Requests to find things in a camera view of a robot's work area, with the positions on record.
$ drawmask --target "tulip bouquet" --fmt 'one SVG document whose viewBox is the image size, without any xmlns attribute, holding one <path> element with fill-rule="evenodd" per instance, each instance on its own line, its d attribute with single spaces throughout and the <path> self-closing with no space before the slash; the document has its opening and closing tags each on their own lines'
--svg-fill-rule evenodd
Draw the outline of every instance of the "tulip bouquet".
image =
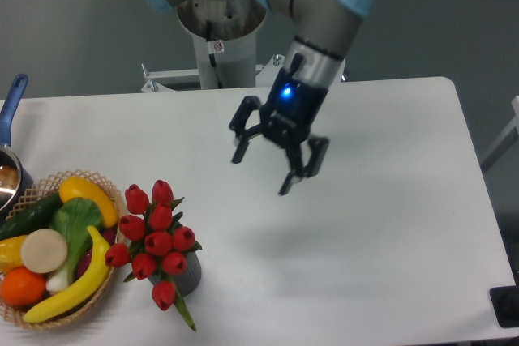
<svg viewBox="0 0 519 346">
<path fill-rule="evenodd" d="M 131 243 L 113 245 L 106 252 L 106 265 L 122 267 L 131 263 L 131 273 L 125 282 L 155 276 L 158 282 L 153 287 L 152 299 L 164 311 L 174 305 L 189 327 L 196 331 L 175 284 L 175 277 L 187 268 L 186 256 L 202 249 L 193 231 L 179 223 L 182 212 L 173 215 L 173 210 L 184 198 L 174 199 L 171 187 L 162 180 L 157 180 L 153 186 L 151 202 L 136 184 L 125 191 L 125 196 L 131 215 L 120 218 L 118 226 Z"/>
</svg>

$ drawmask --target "yellow banana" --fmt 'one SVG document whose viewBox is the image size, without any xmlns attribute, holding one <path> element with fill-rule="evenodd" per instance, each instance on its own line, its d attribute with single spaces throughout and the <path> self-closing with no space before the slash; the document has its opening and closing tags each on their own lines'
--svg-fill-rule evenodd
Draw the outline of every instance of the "yellow banana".
<svg viewBox="0 0 519 346">
<path fill-rule="evenodd" d="M 33 306 L 25 315 L 27 323 L 41 323 L 73 309 L 98 290 L 108 276 L 110 268 L 105 265 L 109 243 L 93 226 L 87 227 L 92 237 L 92 261 L 87 271 L 67 289 L 56 293 Z"/>
</svg>

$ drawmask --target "fruit basket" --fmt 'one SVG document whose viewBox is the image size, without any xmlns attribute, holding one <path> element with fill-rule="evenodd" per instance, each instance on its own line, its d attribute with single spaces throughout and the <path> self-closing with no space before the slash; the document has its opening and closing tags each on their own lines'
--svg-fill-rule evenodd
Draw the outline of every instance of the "fruit basket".
<svg viewBox="0 0 519 346">
<path fill-rule="evenodd" d="M 11 210 L 9 216 L 6 219 L 9 220 L 11 217 L 17 215 L 19 212 L 21 212 L 37 200 L 58 192 L 59 186 L 69 177 L 81 177 L 96 184 L 98 187 L 102 189 L 102 191 L 108 196 L 112 204 L 115 206 L 118 217 L 121 217 L 127 213 L 126 205 L 122 199 L 121 193 L 112 182 L 107 180 L 106 177 L 101 176 L 99 173 L 91 173 L 89 171 L 76 170 L 74 172 L 66 171 L 56 173 L 54 175 L 49 176 L 46 179 L 34 183 L 32 185 L 32 188 L 27 189 L 24 195 L 19 198 L 19 201 Z M 119 231 L 117 231 L 115 241 L 124 241 L 124 236 Z M 114 268 L 111 267 L 102 285 L 86 301 L 76 306 L 74 309 L 68 310 L 64 314 L 53 317 L 42 323 L 25 322 L 23 320 L 25 311 L 18 310 L 15 307 L 8 305 L 1 297 L 0 315 L 3 317 L 5 321 L 13 323 L 18 327 L 30 330 L 47 330 L 55 327 L 60 327 L 62 325 L 66 325 L 68 323 L 72 323 L 78 318 L 80 318 L 82 315 L 84 315 L 86 312 L 88 312 L 99 301 L 99 299 L 105 292 L 107 286 L 109 285 L 110 281 L 112 280 L 113 276 Z M 5 275 L 0 272 L 0 286 L 4 281 L 4 277 Z"/>
</svg>

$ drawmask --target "wicker basket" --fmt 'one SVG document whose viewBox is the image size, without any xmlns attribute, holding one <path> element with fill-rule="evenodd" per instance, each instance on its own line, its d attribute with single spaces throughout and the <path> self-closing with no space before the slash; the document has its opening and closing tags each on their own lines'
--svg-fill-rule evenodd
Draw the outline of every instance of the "wicker basket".
<svg viewBox="0 0 519 346">
<path fill-rule="evenodd" d="M 127 213 L 126 205 L 122 199 L 121 192 L 115 187 L 112 182 L 108 181 L 105 177 L 101 176 L 99 173 L 90 173 L 89 171 L 76 170 L 74 172 L 66 171 L 56 173 L 52 176 L 44 180 L 40 180 L 32 185 L 32 188 L 25 190 L 23 196 L 20 196 L 19 201 L 13 207 L 11 212 L 9 212 L 9 216 L 7 219 L 16 215 L 18 212 L 26 208 L 29 204 L 45 197 L 47 194 L 51 194 L 53 192 L 58 191 L 59 185 L 68 177 L 79 176 L 86 178 L 87 180 L 96 183 L 114 202 L 115 207 L 117 208 L 119 217 Z M 118 232 L 117 234 L 117 242 L 122 242 L 124 240 L 124 236 Z M 7 305 L 2 298 L 0 298 L 0 315 L 3 316 L 3 319 L 7 322 L 14 323 L 18 327 L 26 328 L 29 330 L 48 330 L 55 327 L 60 327 L 62 325 L 74 322 L 76 319 L 81 317 L 84 313 L 90 310 L 102 296 L 103 292 L 106 290 L 110 280 L 113 278 L 114 269 L 111 268 L 103 285 L 95 292 L 90 299 L 87 300 L 86 304 L 82 305 L 78 310 L 72 313 L 66 314 L 66 316 L 50 319 L 49 321 L 32 324 L 26 323 L 23 321 L 22 317 L 25 312 L 14 309 L 13 307 Z M 4 275 L 0 272 L 0 284 L 3 281 Z"/>
</svg>

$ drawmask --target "pot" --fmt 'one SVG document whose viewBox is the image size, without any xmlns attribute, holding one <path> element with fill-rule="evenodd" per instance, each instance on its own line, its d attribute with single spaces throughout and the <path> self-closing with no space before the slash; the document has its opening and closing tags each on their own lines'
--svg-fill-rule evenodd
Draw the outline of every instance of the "pot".
<svg viewBox="0 0 519 346">
<path fill-rule="evenodd" d="M 28 83 L 26 75 L 17 75 L 0 111 L 0 224 L 20 195 L 32 186 L 32 178 L 11 147 L 11 125 Z"/>
</svg>

